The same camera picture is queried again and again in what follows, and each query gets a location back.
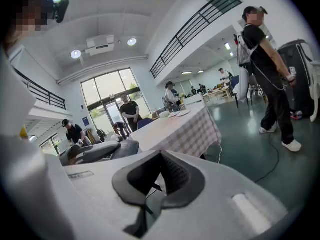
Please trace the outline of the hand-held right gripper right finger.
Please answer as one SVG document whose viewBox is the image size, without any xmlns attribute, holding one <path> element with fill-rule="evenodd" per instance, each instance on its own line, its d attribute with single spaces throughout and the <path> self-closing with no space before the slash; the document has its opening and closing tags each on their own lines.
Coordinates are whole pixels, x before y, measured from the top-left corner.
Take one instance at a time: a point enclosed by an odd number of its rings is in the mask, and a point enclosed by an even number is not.
<svg viewBox="0 0 320 240">
<path fill-rule="evenodd" d="M 152 240 L 251 240 L 288 214 L 274 195 L 225 165 L 171 152 L 160 172 L 167 195 Z"/>
</svg>

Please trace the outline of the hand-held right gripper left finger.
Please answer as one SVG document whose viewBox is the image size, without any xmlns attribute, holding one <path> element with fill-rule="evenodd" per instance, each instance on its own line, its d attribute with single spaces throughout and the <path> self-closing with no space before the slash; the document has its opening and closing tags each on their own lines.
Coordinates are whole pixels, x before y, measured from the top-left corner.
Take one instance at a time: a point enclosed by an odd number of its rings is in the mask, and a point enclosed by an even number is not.
<svg viewBox="0 0 320 240">
<path fill-rule="evenodd" d="M 120 159 L 66 166 L 89 209 L 107 225 L 141 239 L 148 231 L 146 197 L 159 171 L 148 151 Z"/>
</svg>

